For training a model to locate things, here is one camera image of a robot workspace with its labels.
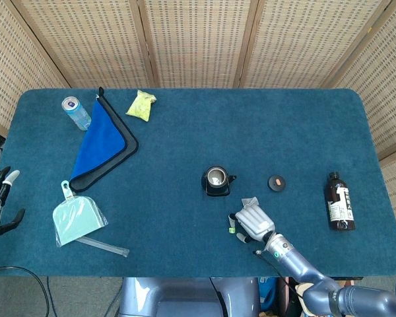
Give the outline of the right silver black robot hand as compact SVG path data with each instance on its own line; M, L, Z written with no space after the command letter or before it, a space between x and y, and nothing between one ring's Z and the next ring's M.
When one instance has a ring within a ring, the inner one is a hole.
M275 224L258 205L246 205L241 211L228 216L229 233L243 243L251 240L267 243L275 233Z

